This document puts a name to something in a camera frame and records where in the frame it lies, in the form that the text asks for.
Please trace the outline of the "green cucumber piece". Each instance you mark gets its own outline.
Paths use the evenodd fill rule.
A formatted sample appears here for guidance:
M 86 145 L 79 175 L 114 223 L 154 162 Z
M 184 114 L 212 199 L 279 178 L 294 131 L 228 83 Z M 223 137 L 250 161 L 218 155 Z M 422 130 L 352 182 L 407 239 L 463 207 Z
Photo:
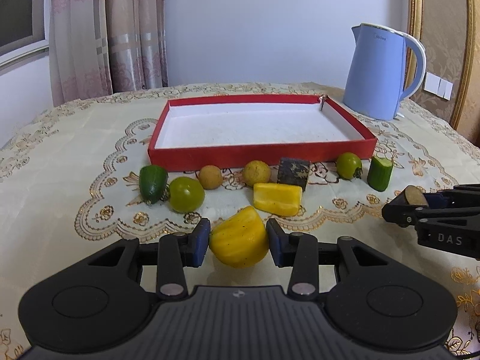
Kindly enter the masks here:
M 373 156 L 368 170 L 368 185 L 378 192 L 385 191 L 390 183 L 392 171 L 393 163 L 391 160 Z

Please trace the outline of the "yellow corn piece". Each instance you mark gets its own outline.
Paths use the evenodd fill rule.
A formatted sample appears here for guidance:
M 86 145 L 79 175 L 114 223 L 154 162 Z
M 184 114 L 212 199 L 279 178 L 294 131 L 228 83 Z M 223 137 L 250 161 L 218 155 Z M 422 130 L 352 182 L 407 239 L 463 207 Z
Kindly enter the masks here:
M 279 216 L 298 214 L 303 190 L 298 185 L 256 183 L 253 186 L 253 206 Z
M 209 247 L 224 265 L 247 268 L 265 257 L 269 238 L 260 215 L 249 205 L 211 231 Z

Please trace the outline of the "green tomato with calyx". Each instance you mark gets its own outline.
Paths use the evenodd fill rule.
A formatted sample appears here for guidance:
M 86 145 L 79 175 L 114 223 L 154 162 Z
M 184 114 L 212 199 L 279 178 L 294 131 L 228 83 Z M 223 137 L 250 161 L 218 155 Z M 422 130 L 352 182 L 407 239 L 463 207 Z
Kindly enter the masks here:
M 337 174 L 344 180 L 360 178 L 363 173 L 363 165 L 360 158 L 351 152 L 346 152 L 337 157 Z

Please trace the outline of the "dark green pepper piece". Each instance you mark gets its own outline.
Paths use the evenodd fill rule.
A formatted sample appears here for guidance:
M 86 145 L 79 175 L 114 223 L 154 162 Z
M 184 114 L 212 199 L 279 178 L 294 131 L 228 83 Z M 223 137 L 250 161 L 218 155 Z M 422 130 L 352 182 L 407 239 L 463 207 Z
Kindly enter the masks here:
M 139 173 L 139 190 L 143 201 L 152 205 L 160 201 L 167 188 L 168 172 L 158 165 L 144 166 Z

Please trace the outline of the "dark eggplant piece with core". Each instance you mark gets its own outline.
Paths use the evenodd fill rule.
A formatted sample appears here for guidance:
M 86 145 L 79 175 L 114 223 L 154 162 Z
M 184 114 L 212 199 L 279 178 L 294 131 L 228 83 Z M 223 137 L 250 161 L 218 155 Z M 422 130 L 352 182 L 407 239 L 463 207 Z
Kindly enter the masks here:
M 299 158 L 281 158 L 277 170 L 277 183 L 299 186 L 306 190 L 311 163 Z

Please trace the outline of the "brown longan with stem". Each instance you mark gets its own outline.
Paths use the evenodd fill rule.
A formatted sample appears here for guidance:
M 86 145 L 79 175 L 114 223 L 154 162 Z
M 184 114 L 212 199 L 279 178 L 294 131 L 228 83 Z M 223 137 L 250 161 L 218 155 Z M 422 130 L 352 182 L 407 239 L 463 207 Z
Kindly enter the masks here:
M 223 176 L 218 166 L 203 166 L 198 174 L 200 184 L 204 189 L 217 189 L 223 184 Z

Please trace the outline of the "round yellow-brown fruit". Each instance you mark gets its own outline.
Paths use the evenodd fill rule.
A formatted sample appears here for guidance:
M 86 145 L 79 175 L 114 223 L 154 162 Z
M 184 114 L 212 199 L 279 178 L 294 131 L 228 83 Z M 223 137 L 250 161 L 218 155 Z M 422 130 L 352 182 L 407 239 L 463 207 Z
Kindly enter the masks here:
M 250 161 L 242 171 L 242 178 L 246 185 L 253 187 L 257 183 L 268 183 L 271 177 L 270 166 L 260 160 Z

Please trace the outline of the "cream embroidered tablecloth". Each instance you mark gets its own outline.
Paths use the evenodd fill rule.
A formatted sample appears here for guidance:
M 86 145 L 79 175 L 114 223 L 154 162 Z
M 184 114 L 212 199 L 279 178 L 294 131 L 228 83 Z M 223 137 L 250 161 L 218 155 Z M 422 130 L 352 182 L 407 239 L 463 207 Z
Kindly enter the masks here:
M 138 172 L 156 120 L 169 100 L 234 94 L 343 92 L 318 84 L 188 85 L 75 100 L 23 127 L 1 151 L 1 357 L 16 359 L 27 347 L 17 310 L 37 282 L 121 238 L 152 242 L 191 230 L 206 217 L 217 224 L 251 204 L 251 189 L 237 169 L 207 192 L 194 212 L 145 205 Z M 429 276 L 456 298 L 458 317 L 447 347 L 457 355 L 479 349 L 479 262 L 419 246 L 412 228 L 383 220 L 385 203 L 409 185 L 426 192 L 479 181 L 479 150 L 450 125 L 410 100 L 391 122 L 363 118 L 377 137 L 375 153 L 394 164 L 379 193 L 365 180 L 338 177 L 331 163 L 312 164 L 299 213 L 283 219 L 291 231 L 323 242 L 353 236 Z

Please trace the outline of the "blue electric kettle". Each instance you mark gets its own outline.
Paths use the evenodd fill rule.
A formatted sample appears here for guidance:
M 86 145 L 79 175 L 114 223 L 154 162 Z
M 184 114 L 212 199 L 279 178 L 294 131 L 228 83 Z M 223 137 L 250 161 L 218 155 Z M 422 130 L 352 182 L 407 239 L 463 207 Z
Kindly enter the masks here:
M 393 28 L 362 23 L 352 27 L 355 51 L 343 103 L 364 116 L 392 120 L 400 102 L 421 86 L 426 72 L 425 47 L 413 36 Z M 407 49 L 416 56 L 411 85 L 404 86 Z

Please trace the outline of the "red shallow box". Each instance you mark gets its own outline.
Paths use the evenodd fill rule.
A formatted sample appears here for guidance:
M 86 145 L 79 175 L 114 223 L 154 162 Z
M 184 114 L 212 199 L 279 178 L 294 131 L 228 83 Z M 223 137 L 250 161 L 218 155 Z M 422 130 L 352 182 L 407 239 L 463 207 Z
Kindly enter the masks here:
M 244 167 L 281 158 L 332 162 L 346 152 L 371 158 L 377 138 L 326 95 L 239 94 L 169 100 L 148 156 L 169 172 L 207 165 Z

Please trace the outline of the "pink patterned curtain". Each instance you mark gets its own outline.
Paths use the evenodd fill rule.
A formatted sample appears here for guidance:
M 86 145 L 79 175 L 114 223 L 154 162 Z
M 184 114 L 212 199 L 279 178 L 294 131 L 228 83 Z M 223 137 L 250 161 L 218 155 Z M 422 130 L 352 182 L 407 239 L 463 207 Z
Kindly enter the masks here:
M 168 85 L 164 0 L 51 0 L 56 106 Z

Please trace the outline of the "white wall switch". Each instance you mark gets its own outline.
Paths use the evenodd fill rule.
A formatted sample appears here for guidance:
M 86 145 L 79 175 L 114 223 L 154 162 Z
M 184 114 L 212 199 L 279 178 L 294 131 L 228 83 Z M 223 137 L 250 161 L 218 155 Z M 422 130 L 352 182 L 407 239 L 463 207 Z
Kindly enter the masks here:
M 430 72 L 425 74 L 424 90 L 449 101 L 452 96 L 453 83 Z

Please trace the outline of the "gold mirror frame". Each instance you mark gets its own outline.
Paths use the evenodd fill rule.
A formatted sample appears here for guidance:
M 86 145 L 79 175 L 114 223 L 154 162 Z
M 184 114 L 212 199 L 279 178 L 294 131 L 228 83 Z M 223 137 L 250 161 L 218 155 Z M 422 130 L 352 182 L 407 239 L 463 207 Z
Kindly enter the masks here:
M 424 0 L 408 0 L 408 33 L 417 40 L 422 36 Z

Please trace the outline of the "window with white frame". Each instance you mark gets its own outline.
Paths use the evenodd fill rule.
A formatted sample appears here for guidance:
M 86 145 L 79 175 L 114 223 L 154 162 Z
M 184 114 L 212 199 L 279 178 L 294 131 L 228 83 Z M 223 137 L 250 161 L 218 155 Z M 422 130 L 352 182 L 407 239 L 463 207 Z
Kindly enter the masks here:
M 48 50 L 51 0 L 1 0 L 1 69 Z

